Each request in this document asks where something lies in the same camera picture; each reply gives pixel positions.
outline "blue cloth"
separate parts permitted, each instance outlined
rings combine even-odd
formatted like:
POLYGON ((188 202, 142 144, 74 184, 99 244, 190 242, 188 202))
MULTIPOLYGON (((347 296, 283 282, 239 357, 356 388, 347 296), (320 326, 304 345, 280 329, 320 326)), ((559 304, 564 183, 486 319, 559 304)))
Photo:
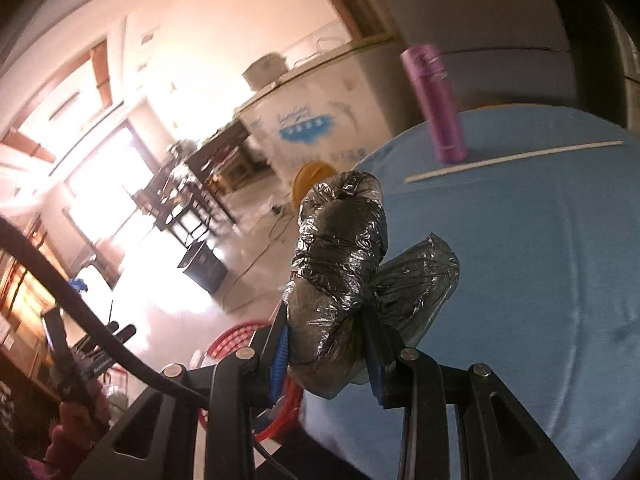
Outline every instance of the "blue cloth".
POLYGON ((82 278, 72 278, 66 281, 76 292, 87 292, 89 287, 82 278))
MULTIPOLYGON (((570 108, 461 117, 472 160, 625 141, 404 184, 440 167, 421 124, 358 165, 382 183, 387 258, 434 232, 460 259, 418 348, 457 368, 488 363, 581 479, 613 478, 640 438, 640 146, 570 108)), ((303 425, 374 480, 396 477, 402 410, 382 410, 368 384, 306 393, 303 425)))

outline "plastic-wrapped object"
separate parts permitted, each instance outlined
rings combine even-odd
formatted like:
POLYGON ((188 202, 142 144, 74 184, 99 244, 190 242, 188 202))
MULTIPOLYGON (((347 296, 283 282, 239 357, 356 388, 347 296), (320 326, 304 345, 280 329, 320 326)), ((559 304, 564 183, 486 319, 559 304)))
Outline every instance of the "plastic-wrapped object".
POLYGON ((386 253, 380 184, 362 171, 320 182, 303 200, 299 222, 283 294, 289 362, 300 386, 331 398, 359 370, 362 331, 354 314, 373 301, 369 282, 386 253))
POLYGON ((386 220, 378 181, 351 171, 316 184, 300 207, 300 240, 283 300, 292 377, 331 399, 366 382, 357 312, 376 305, 381 322, 415 345, 458 284, 456 255, 435 235, 378 265, 386 220))
POLYGON ((398 330, 407 346, 415 346, 456 290, 459 278, 458 258, 431 233, 381 265, 369 283, 380 322, 398 330))

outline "window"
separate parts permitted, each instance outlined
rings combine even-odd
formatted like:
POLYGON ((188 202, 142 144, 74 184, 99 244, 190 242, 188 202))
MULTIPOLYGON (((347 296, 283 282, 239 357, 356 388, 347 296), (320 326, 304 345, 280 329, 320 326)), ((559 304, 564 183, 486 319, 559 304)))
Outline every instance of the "window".
POLYGON ((69 189, 76 196, 69 215, 92 243, 123 232, 118 239, 131 246, 138 232, 149 229, 134 215, 136 205, 131 196, 152 177, 139 140, 123 126, 69 177, 69 189))

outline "electrical cord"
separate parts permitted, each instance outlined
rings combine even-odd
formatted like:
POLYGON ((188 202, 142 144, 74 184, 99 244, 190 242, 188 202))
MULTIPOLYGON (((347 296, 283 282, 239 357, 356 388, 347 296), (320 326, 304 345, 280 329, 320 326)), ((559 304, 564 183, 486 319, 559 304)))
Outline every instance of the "electrical cord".
POLYGON ((284 476, 290 478, 291 480, 299 480, 297 476, 295 476, 291 471, 289 471, 286 467, 284 467, 280 462, 274 459, 273 456, 269 454, 269 452, 264 449, 264 446, 258 442, 258 439, 254 435, 254 448, 260 453, 260 455, 268 462, 271 466, 280 471, 284 476))
POLYGON ((241 308, 249 306, 253 302, 260 300, 260 298, 263 298, 263 297, 265 297, 265 296, 267 296, 269 294, 273 294, 274 292, 279 292, 280 295, 282 296, 282 293, 284 292, 284 286, 281 286, 280 288, 270 288, 269 290, 264 290, 260 294, 256 294, 250 300, 247 300, 243 304, 240 304, 240 305, 236 306, 234 310, 240 310, 241 308))
POLYGON ((3 216, 0 216, 0 246, 29 269, 95 343, 131 374, 164 394, 195 403, 201 408, 209 407, 209 399, 205 396, 159 374, 118 341, 43 254, 3 216))
MULTIPOLYGON (((225 292, 225 295, 222 296, 222 300, 220 300, 220 308, 224 311, 225 309, 225 300, 226 297, 231 293, 231 291, 234 289, 234 287, 238 284, 238 282, 244 278, 244 276, 253 268, 253 266, 258 262, 258 260, 260 260, 260 258, 264 255, 264 253, 266 253, 269 248, 271 247, 271 245, 278 240, 283 234, 284 231, 287 230, 287 227, 289 227, 289 224, 291 223, 291 221, 295 218, 295 215, 291 215, 289 217, 289 219, 287 220, 286 224, 284 225, 283 229, 278 233, 278 235, 275 238, 271 238, 271 234, 273 233, 273 230, 275 229, 276 225, 280 222, 280 220, 282 220, 282 218, 284 218, 284 215, 281 215, 278 217, 278 219, 274 222, 273 226, 271 227, 271 231, 269 232, 269 243, 267 244, 267 246, 262 250, 262 252, 260 252, 260 254, 258 254, 254 260, 249 264, 249 266, 243 270, 239 276, 234 280, 234 282, 231 284, 231 286, 227 289, 227 291, 225 292)), ((256 296, 255 298, 253 298, 252 300, 250 300, 249 302, 241 305, 241 306, 247 306, 249 303, 252 303, 253 300, 256 300, 258 298, 261 297, 262 294, 259 294, 258 296, 256 296)))

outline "blue logo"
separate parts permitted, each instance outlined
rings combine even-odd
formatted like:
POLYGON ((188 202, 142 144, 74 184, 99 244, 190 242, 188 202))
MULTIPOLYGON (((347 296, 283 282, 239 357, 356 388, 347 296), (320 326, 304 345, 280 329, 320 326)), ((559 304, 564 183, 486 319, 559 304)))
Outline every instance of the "blue logo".
POLYGON ((331 132, 335 120, 332 115, 318 115, 280 129, 280 137, 289 142, 313 144, 319 137, 331 132))

